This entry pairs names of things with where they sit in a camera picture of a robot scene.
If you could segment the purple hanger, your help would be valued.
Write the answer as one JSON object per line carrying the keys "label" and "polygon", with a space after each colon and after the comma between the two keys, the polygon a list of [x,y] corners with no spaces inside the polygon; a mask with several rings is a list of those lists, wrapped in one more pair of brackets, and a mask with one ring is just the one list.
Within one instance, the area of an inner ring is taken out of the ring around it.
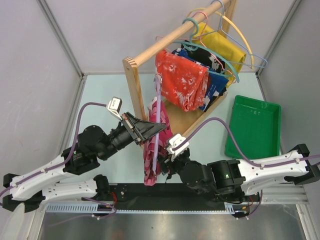
{"label": "purple hanger", "polygon": [[[161,122],[161,78],[159,74],[155,75],[155,90],[156,90],[156,123]],[[158,151],[159,151],[159,133],[155,135],[154,138],[154,153],[152,159],[152,171],[156,174],[157,161],[158,161]]]}

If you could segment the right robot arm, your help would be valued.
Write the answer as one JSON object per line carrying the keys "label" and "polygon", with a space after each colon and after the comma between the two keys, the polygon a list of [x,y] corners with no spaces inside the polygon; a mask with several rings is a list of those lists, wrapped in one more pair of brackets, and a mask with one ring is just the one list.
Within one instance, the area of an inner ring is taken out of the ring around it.
{"label": "right robot arm", "polygon": [[255,159],[252,163],[229,159],[201,164],[190,159],[188,148],[176,157],[160,157],[158,162],[164,175],[179,175],[181,182],[198,195],[240,204],[270,186],[319,181],[320,169],[310,164],[310,158],[307,146],[298,144],[283,155]]}

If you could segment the pink camouflage trousers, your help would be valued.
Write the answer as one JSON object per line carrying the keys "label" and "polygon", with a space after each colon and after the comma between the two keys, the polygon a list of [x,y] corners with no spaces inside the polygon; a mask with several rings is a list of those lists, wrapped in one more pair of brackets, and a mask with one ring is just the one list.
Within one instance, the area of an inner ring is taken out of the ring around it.
{"label": "pink camouflage trousers", "polygon": [[[154,97],[149,103],[148,120],[156,122],[157,117],[157,98]],[[173,136],[169,117],[165,105],[160,101],[160,123],[165,124],[165,130],[159,133],[157,157],[164,157],[167,153],[166,146],[168,140]],[[160,164],[157,163],[155,171],[153,170],[153,158],[155,153],[155,137],[149,139],[143,146],[143,160],[144,160],[144,185],[153,186],[156,184],[158,175],[161,174]]]}

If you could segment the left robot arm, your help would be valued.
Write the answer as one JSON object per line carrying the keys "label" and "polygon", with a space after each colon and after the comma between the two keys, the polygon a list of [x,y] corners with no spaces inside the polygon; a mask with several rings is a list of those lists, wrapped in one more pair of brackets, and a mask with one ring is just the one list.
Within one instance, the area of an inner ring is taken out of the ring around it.
{"label": "left robot arm", "polygon": [[164,123],[141,120],[129,112],[122,115],[118,126],[109,134],[97,125],[90,125],[77,136],[75,145],[43,167],[24,175],[6,174],[3,186],[8,189],[8,195],[0,205],[12,212],[24,204],[24,211],[28,213],[52,201],[86,198],[106,201],[111,188],[108,178],[102,174],[82,182],[61,181],[96,169],[100,166],[99,160],[106,161],[131,143],[142,145],[165,129]]}

